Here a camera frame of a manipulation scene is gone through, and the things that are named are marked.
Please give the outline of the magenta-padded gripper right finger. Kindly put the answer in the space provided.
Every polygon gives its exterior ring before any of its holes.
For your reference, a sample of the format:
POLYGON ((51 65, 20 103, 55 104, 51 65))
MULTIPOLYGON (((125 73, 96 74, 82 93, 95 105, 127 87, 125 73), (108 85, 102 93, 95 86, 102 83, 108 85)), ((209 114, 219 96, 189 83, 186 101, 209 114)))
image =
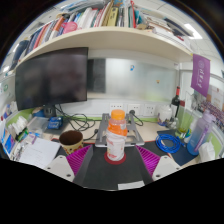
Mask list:
POLYGON ((159 156, 150 150, 136 145, 143 164, 153 181, 157 181, 165 176, 181 170, 181 167, 168 155, 159 156))

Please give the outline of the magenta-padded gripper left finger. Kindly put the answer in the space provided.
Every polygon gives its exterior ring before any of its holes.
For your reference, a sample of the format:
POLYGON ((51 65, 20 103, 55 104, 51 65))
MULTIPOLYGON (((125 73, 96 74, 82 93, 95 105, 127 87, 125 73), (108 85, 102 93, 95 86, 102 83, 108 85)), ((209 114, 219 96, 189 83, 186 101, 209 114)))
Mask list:
POLYGON ((81 186, 92 156, 93 146, 87 145, 68 156, 57 156, 45 170, 81 186))

